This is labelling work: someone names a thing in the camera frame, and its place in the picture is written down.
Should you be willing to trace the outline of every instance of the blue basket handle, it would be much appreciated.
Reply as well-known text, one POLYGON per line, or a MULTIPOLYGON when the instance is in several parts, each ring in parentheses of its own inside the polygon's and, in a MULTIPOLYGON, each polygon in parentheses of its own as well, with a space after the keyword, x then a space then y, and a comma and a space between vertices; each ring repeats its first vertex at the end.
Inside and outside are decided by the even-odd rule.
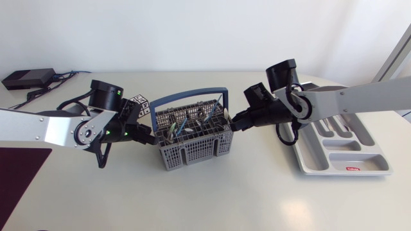
POLYGON ((157 131, 157 123, 155 119, 155 108, 156 107, 164 105, 166 103, 170 103, 172 101, 191 97, 191 96, 199 96, 203 94, 216 94, 216 93, 223 94, 223 106, 228 110, 229 109, 229 91, 225 87, 209 87, 209 88, 204 88, 204 89, 188 90, 186 92, 172 94, 170 96, 166 96, 166 97, 150 102, 150 113, 152 117, 153 131, 154 132, 157 131))

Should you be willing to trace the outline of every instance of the cable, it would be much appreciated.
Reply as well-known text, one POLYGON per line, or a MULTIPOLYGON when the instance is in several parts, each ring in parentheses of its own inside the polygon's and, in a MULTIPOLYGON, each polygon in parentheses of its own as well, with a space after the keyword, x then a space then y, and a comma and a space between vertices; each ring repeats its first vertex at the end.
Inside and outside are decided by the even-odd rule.
POLYGON ((304 87, 300 83, 292 83, 292 85, 296 85, 296 86, 300 87, 300 89, 302 91, 304 91, 304 87))
POLYGON ((29 100, 27 100, 27 101, 25 101, 25 102, 23 102, 23 103, 20 103, 20 104, 11 106, 11 107, 9 107, 8 109, 17 110, 17 109, 23 107, 24 105, 27 105, 28 103, 32 102, 33 100, 35 100, 35 99, 37 99, 37 98, 39 98, 39 97, 47 94, 48 92, 51 92, 52 90, 59 88, 59 86, 61 86, 61 85, 62 85, 63 83, 65 83, 67 80, 71 79, 71 78, 72 78, 74 75, 76 75, 77 73, 90 73, 90 72, 89 72, 89 71, 70 71, 70 72, 68 72, 68 73, 56 74, 56 75, 54 75, 53 78, 56 79, 56 80, 60 80, 60 83, 59 83, 59 84, 55 85, 54 87, 50 88, 49 90, 47 90, 46 92, 44 92, 44 93, 42 93, 42 94, 39 94, 39 95, 37 95, 37 96, 34 96, 34 97, 32 97, 31 99, 29 99, 29 100), (66 78, 60 78, 60 77, 63 77, 64 75, 67 75, 67 74, 69 75, 68 77, 66 77, 66 78))
POLYGON ((77 74, 77 73, 91 73, 91 72, 90 72, 90 71, 69 71, 69 72, 62 73, 62 74, 55 74, 55 75, 53 76, 53 78, 54 78, 54 79, 60 79, 60 77, 65 76, 65 75, 67 75, 67 74, 72 74, 72 73, 77 74))
POLYGON ((408 115, 409 113, 411 113, 411 112, 406 113, 405 115, 403 115, 403 117, 406 116, 406 115, 408 115))
POLYGON ((56 109, 57 109, 57 110, 62 110, 65 106, 67 106, 67 105, 69 105, 69 104, 71 104, 71 103, 76 103, 76 102, 78 102, 79 100, 82 100, 82 99, 85 99, 85 98, 91 96, 91 94, 93 94, 94 91, 95 91, 95 90, 92 89, 92 90, 90 90, 89 92, 85 93, 84 95, 77 96, 77 97, 75 97, 74 99, 69 99, 69 100, 61 103, 56 109))
POLYGON ((284 140, 284 139, 281 137, 281 134, 280 134, 280 124, 276 124, 276 125, 275 125, 275 132, 277 132, 278 139, 280 139, 280 141, 281 141, 283 144, 287 145, 287 146, 294 145, 294 144, 297 142, 297 140, 298 140, 298 130, 293 130, 294 140, 291 141, 291 142, 290 142, 290 141, 286 141, 286 140, 284 140))

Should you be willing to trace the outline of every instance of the black cable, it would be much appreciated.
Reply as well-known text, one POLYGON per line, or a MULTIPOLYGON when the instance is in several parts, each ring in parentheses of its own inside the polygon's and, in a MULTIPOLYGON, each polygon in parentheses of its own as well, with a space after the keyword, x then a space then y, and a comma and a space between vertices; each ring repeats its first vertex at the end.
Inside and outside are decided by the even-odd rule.
POLYGON ((298 140, 298 130, 293 130, 294 140, 291 141, 291 142, 290 142, 290 141, 286 141, 286 140, 284 140, 284 139, 281 137, 281 134, 280 134, 280 124, 276 124, 276 125, 275 125, 275 132, 277 132, 278 139, 279 139, 283 144, 285 144, 285 145, 287 145, 287 146, 294 145, 294 144, 297 142, 297 140, 298 140))
POLYGON ((85 111, 85 113, 86 113, 88 116, 91 116, 89 109, 88 109, 87 106, 85 106, 82 102, 80 102, 80 101, 75 101, 75 102, 73 102, 73 103, 76 103, 77 105, 79 105, 80 107, 82 107, 83 110, 85 111))
POLYGON ((9 107, 9 109, 17 110, 17 109, 23 107, 24 105, 27 105, 28 103, 32 102, 33 100, 35 100, 35 99, 37 99, 37 98, 39 98, 39 97, 47 94, 48 92, 51 92, 52 90, 59 88, 59 86, 61 86, 61 85, 62 85, 63 83, 65 83, 67 80, 71 79, 71 78, 72 78, 74 75, 76 75, 77 73, 78 73, 78 72, 76 72, 76 71, 71 71, 71 72, 69 72, 69 73, 58 74, 58 77, 61 77, 61 76, 65 75, 65 74, 69 74, 69 76, 66 77, 66 78, 62 78, 62 79, 61 79, 61 82, 60 82, 59 84, 57 84, 57 85, 55 85, 54 87, 50 88, 48 91, 46 91, 46 92, 44 92, 44 93, 42 93, 42 94, 39 94, 39 95, 37 95, 37 96, 34 96, 34 97, 32 97, 31 99, 29 99, 29 100, 27 100, 27 101, 25 101, 25 102, 23 102, 23 103, 20 103, 20 104, 18 104, 18 105, 14 105, 14 106, 12 106, 12 107, 9 107))
POLYGON ((62 110, 65 106, 67 106, 67 105, 69 105, 69 104, 71 104, 71 103, 76 103, 76 102, 78 102, 78 101, 80 101, 80 100, 82 100, 82 99, 85 99, 85 98, 91 96, 91 95, 94 93, 94 91, 95 91, 95 90, 92 89, 92 90, 90 90, 89 92, 85 93, 84 95, 77 96, 77 97, 75 97, 74 99, 69 99, 69 100, 61 103, 61 104, 57 107, 57 110, 62 110))
POLYGON ((403 117, 405 117, 405 116, 408 115, 409 113, 411 113, 411 112, 406 113, 405 115, 403 115, 403 117))
POLYGON ((299 86, 301 90, 304 90, 304 87, 300 83, 292 83, 292 85, 299 86))

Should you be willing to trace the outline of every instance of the red label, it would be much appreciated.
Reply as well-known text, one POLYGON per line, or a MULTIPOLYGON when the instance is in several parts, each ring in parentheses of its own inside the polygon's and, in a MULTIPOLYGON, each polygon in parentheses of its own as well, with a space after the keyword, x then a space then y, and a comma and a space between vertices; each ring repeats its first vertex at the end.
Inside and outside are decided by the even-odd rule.
POLYGON ((346 167, 345 168, 347 171, 361 171, 361 169, 357 168, 357 167, 346 167))

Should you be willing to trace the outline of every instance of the dishwasher cutlery basket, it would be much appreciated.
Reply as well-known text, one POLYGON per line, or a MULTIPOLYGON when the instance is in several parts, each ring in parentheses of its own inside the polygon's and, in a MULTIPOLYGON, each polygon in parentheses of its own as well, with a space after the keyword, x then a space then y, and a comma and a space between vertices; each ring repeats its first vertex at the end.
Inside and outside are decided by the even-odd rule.
POLYGON ((228 110, 228 106, 228 90, 225 87, 189 90, 150 103, 153 132, 159 140, 161 156, 168 171, 180 168, 184 163, 190 165, 208 160, 213 155, 218 157, 230 152, 233 135, 229 126, 231 118, 224 118, 224 108, 228 110), (216 93, 223 94, 223 106, 217 104, 211 118, 205 124, 204 119, 210 114, 217 102, 215 99, 183 107, 168 108, 159 112, 155 111, 156 107, 172 101, 216 93), (179 129, 185 118, 187 120, 181 133, 174 135, 170 139, 171 141, 168 141, 167 137, 172 124, 176 123, 175 127, 179 129))

